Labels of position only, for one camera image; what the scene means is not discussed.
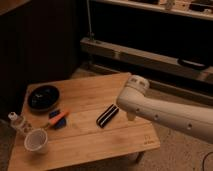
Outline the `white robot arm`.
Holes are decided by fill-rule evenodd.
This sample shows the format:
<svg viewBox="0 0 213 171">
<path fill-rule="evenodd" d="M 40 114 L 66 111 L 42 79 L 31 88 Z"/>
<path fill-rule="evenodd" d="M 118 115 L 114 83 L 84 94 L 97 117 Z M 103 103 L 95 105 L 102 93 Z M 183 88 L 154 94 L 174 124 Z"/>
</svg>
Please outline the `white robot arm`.
<svg viewBox="0 0 213 171">
<path fill-rule="evenodd" d="M 213 109 L 149 98 L 145 96 L 148 89 L 147 79 L 131 75 L 116 104 L 128 114 L 213 144 Z"/>
</svg>

